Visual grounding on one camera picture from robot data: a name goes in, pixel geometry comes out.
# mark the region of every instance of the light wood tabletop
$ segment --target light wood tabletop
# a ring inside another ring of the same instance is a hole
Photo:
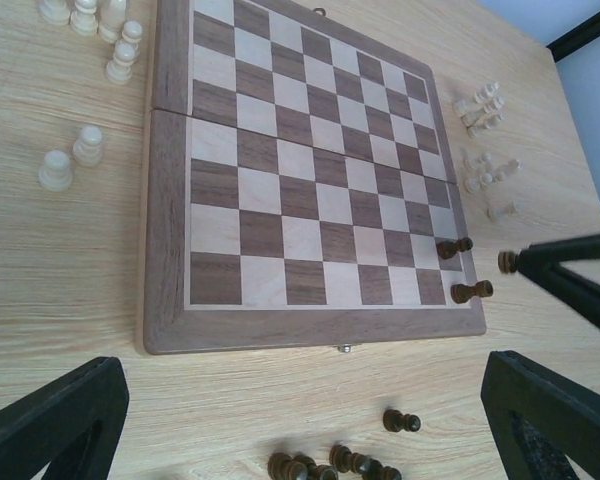
[[[148,357],[134,346],[145,36],[124,87],[112,48],[43,22],[35,0],[0,0],[0,408],[96,356],[122,360],[131,403],[114,479],[260,479],[277,448],[327,460],[345,441],[411,479],[503,478],[479,392],[492,350],[518,352],[600,393],[600,332],[520,277],[499,250],[600,232],[600,204],[550,53],[473,1],[302,0],[430,65],[461,179],[462,150],[519,158],[485,195],[463,192],[488,330],[475,338]],[[149,30],[153,0],[132,0]],[[453,101],[498,80],[505,122],[470,140]],[[105,156],[65,193],[40,188],[44,153],[98,125]],[[523,211],[491,223],[489,205]],[[600,277],[600,268],[595,269]],[[418,414],[390,434],[386,406]]]

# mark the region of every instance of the chessboard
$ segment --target chessboard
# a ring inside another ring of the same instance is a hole
[[[163,0],[141,255],[150,353],[484,333],[433,73],[289,0]]]

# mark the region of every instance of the dark pawn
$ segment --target dark pawn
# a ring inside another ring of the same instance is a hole
[[[329,454],[329,463],[336,467],[340,473],[367,473],[369,462],[369,457],[359,453],[351,453],[351,450],[344,445],[335,445]]]
[[[307,480],[307,467],[286,453],[274,453],[267,468],[271,480]]]
[[[417,415],[408,413],[403,415],[398,410],[387,410],[384,412],[382,423],[384,428],[390,432],[400,432],[401,430],[417,432],[422,426],[420,418]]]
[[[493,285],[489,280],[476,283],[473,287],[463,285],[451,286],[451,298],[456,303],[467,303],[473,297],[486,298],[493,295]]]
[[[453,258],[458,252],[471,250],[473,248],[473,240],[469,237],[461,238],[455,242],[446,240],[438,243],[436,248],[438,250],[438,256],[443,260],[448,260]]]
[[[310,480],[338,480],[338,471],[331,465],[316,465],[313,458],[302,454],[293,459],[307,467]]]

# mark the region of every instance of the white pawn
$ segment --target white pawn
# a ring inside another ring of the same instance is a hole
[[[51,192],[62,192],[71,186],[71,160],[60,150],[52,150],[44,156],[44,161],[38,171],[38,181],[42,188]]]
[[[107,78],[116,85],[126,85],[131,80],[133,72],[131,65],[136,58],[136,51],[127,42],[119,42],[113,52],[113,60],[107,63],[105,73]]]
[[[66,0],[40,0],[38,11],[44,20],[56,27],[67,25],[71,16]]]
[[[102,132],[87,125],[73,144],[73,158],[84,167],[95,167],[102,160]]]
[[[97,0],[76,0],[76,10],[71,13],[71,29],[85,37],[95,35],[98,31],[97,8]]]

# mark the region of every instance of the dark square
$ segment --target dark square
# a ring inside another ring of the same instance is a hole
[[[254,257],[284,258],[282,217],[240,210],[240,253]]]
[[[340,110],[338,109],[338,97],[313,85],[307,85],[309,95],[309,113],[313,116],[340,123]]]
[[[191,203],[238,208],[238,168],[192,160]]]
[[[194,80],[193,116],[229,127],[237,126],[236,92]]]
[[[318,220],[316,182],[280,176],[282,215]]]
[[[415,266],[411,235],[404,232],[384,231],[384,244],[387,249],[387,261],[390,267]]]
[[[241,305],[240,256],[191,254],[191,304]]]
[[[380,202],[375,193],[349,190],[351,216],[358,227],[382,228]]]
[[[269,70],[236,60],[236,87],[238,93],[274,103],[273,73]]]
[[[352,225],[320,222],[320,238],[325,262],[357,262]]]
[[[287,305],[326,305],[322,262],[285,260]]]
[[[193,43],[236,56],[234,27],[200,12],[193,13]]]

